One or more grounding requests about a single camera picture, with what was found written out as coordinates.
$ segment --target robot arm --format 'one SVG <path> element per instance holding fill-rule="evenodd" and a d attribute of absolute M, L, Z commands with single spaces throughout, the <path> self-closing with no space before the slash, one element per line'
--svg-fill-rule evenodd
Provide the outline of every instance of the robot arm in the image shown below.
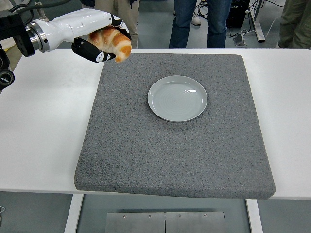
<path fill-rule="evenodd" d="M 63 41 L 72 42 L 74 53 L 93 62 L 104 62 L 115 58 L 112 53 L 99 50 L 82 36 L 112 25 L 131 39 L 123 21 L 107 12 L 84 8 L 57 17 L 52 21 L 36 19 L 24 26 L 19 13 L 0 11 L 0 40 L 13 37 L 18 49 L 25 57 L 35 50 L 50 52 Z M 14 75 L 9 69 L 10 61 L 0 44 L 0 93 L 11 85 Z"/>
<path fill-rule="evenodd" d="M 120 18 L 90 8 L 71 12 L 48 22 L 34 20 L 27 25 L 26 30 L 33 47 L 41 52 L 50 52 L 63 41 L 73 42 L 74 53 L 93 62 L 102 62 L 114 58 L 115 55 L 100 51 L 96 46 L 83 40 L 81 36 L 109 25 L 117 27 L 120 32 L 131 39 L 125 23 Z"/>

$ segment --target bread roll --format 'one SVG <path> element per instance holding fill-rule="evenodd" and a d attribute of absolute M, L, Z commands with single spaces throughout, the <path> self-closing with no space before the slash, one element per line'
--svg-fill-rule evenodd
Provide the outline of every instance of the bread roll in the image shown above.
<path fill-rule="evenodd" d="M 113 26 L 91 33 L 87 41 L 101 51 L 115 54 L 116 62 L 125 61 L 132 50 L 131 40 Z"/>

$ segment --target khaki pants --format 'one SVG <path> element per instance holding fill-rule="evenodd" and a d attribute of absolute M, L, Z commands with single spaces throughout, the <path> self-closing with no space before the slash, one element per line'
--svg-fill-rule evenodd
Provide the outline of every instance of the khaki pants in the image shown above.
<path fill-rule="evenodd" d="M 280 48 L 311 47 L 311 0 L 286 0 L 278 45 Z"/>
<path fill-rule="evenodd" d="M 132 47 L 138 46 L 138 8 L 139 0 L 132 4 L 129 0 L 95 0 L 95 9 L 109 12 L 124 21 L 132 37 Z"/>

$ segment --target person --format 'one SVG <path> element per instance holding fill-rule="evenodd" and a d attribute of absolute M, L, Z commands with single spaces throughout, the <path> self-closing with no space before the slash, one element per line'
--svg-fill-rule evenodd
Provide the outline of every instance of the person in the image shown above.
<path fill-rule="evenodd" d="M 310 49 L 311 0 L 286 0 L 279 36 L 280 48 Z"/>
<path fill-rule="evenodd" d="M 109 12 L 122 19 L 132 38 L 132 48 L 138 47 L 138 15 L 140 0 L 80 0 L 83 7 L 93 7 L 95 9 Z"/>
<path fill-rule="evenodd" d="M 193 12 L 193 15 L 192 15 L 191 24 L 193 24 L 194 26 L 197 26 L 197 27 L 201 26 L 201 20 L 198 17 L 198 14 L 195 11 Z"/>
<path fill-rule="evenodd" d="M 175 0 L 176 17 L 172 24 L 169 48 L 185 48 L 190 22 L 197 0 Z M 224 48 L 228 18 L 232 0 L 208 0 L 207 48 Z"/>

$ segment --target ceramic plate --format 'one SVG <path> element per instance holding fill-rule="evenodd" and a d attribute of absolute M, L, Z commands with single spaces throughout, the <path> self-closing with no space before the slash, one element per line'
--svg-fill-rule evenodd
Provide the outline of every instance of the ceramic plate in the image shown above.
<path fill-rule="evenodd" d="M 205 89 L 196 80 L 180 75 L 155 82 L 148 93 L 148 103 L 160 118 L 184 122 L 200 115 L 207 104 Z"/>

